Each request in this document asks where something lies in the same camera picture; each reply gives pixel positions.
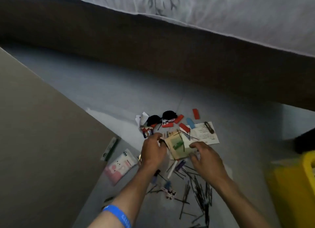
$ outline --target hand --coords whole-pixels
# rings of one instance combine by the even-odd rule
[[[155,172],[160,164],[163,162],[166,156],[167,147],[165,143],[161,143],[158,146],[158,140],[162,134],[155,133],[149,136],[143,143],[141,151],[141,166],[146,167],[146,169],[152,169]]]
[[[199,175],[211,186],[217,189],[221,183],[229,180],[222,159],[210,146],[204,142],[193,142],[191,148],[197,148],[200,160],[195,154],[190,154],[191,162]]]

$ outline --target gray floor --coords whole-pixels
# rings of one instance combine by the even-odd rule
[[[234,181],[270,223],[280,227],[263,168],[270,161],[296,156],[290,139],[314,128],[315,112],[230,96],[167,78],[157,79],[138,71],[50,50],[19,45],[2,47],[136,150],[141,150],[143,142],[135,123],[137,114],[145,111],[149,115],[162,115],[166,110],[173,110],[192,118],[192,108],[197,108],[202,122],[213,122],[220,141],[213,148],[231,168]],[[118,188],[109,189],[106,177],[102,175],[75,227],[86,226],[97,215],[102,201],[111,195],[109,190],[118,191],[121,186],[122,183]],[[217,200],[213,213],[218,215],[212,217],[214,226],[235,227],[233,217],[220,199]],[[146,201],[151,205],[145,205],[146,211],[141,210],[136,227],[173,227],[179,224],[176,223],[177,215],[168,217],[166,221],[162,219],[165,213],[157,215],[153,202],[158,201]]]

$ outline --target white bed sheet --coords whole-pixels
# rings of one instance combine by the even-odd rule
[[[315,0],[83,0],[315,57]]]

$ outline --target bed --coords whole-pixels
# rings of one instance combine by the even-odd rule
[[[0,0],[0,40],[315,110],[314,5],[314,0]]]

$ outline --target pink and white tissue packet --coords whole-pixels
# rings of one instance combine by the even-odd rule
[[[116,160],[105,167],[105,174],[113,185],[138,163],[137,159],[126,149]]]

